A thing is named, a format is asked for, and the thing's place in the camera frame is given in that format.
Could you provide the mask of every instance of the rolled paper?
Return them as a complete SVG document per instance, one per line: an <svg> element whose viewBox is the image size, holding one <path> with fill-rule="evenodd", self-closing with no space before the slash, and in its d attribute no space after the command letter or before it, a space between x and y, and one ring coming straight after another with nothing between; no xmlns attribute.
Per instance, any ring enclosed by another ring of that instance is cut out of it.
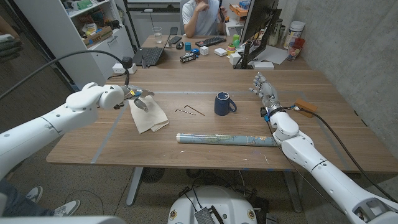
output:
<svg viewBox="0 0 398 224"><path fill-rule="evenodd" d="M276 147L273 138L265 136L233 136L226 134L182 134L178 133L177 142L193 144L221 144L235 146Z"/></svg>

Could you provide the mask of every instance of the desk leg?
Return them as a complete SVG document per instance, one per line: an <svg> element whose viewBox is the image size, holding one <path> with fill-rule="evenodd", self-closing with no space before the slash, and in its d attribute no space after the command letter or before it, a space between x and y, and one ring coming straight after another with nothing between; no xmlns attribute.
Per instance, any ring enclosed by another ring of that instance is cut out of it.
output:
<svg viewBox="0 0 398 224"><path fill-rule="evenodd" d="M284 171L285 183L289 190L290 199L293 204L293 210L295 212L302 212L303 207L301 206L299 193L297 192L296 183L294 181L293 172Z"/></svg>
<svg viewBox="0 0 398 224"><path fill-rule="evenodd" d="M129 194L127 195L126 204L127 206L131 206L134 204L134 199L136 199L136 195L139 188L139 181L141 180L141 174L143 167L136 167L134 169L134 173L132 174L131 185Z"/></svg>

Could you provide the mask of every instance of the computer monitor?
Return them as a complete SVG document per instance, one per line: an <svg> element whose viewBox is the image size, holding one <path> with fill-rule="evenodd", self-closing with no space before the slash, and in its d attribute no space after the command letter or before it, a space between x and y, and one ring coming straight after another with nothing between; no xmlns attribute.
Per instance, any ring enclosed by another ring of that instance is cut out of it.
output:
<svg viewBox="0 0 398 224"><path fill-rule="evenodd" d="M272 18L272 10L276 9L278 2L279 0L251 0L242 31L241 44L268 25Z"/></svg>
<svg viewBox="0 0 398 224"><path fill-rule="evenodd" d="M248 63L266 49L268 38L271 32L274 31L276 21L279 19L280 13L282 12L281 9L277 9L278 1L279 0L251 0L240 43L245 43L265 27L267 27L267 30L261 38L260 46L256 50L249 53L250 45L245 46L242 64L238 66L238 68L251 68Z"/></svg>

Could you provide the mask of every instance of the person's hand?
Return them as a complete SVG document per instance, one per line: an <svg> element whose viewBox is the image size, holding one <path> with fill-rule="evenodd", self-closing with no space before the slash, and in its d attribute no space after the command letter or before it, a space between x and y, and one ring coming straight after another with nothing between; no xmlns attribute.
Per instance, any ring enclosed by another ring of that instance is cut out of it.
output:
<svg viewBox="0 0 398 224"><path fill-rule="evenodd" d="M197 12L202 12L205 11L209 8L209 5L206 4L204 1L199 2L199 4L197 5L197 7L195 8L195 10Z"/></svg>
<svg viewBox="0 0 398 224"><path fill-rule="evenodd" d="M223 13L224 19L226 18L226 8L224 8L224 6L221 6L221 13ZM221 16L220 16L220 8L218 8L218 12L217 12L217 16L218 16L218 20L221 22Z"/></svg>
<svg viewBox="0 0 398 224"><path fill-rule="evenodd" d="M23 49L22 42L19 39L0 41L0 63L7 62L19 57L19 51Z"/></svg>

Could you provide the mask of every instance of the napkin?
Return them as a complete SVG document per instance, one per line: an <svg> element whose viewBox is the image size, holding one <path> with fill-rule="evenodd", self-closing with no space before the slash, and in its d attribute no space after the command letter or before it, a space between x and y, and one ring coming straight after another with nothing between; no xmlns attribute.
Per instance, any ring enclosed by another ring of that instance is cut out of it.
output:
<svg viewBox="0 0 398 224"><path fill-rule="evenodd" d="M155 132L169 124L166 114L151 96L140 98L140 100L147 105L148 112L138 108L134 100L129 100L131 115L140 134L148 129Z"/></svg>

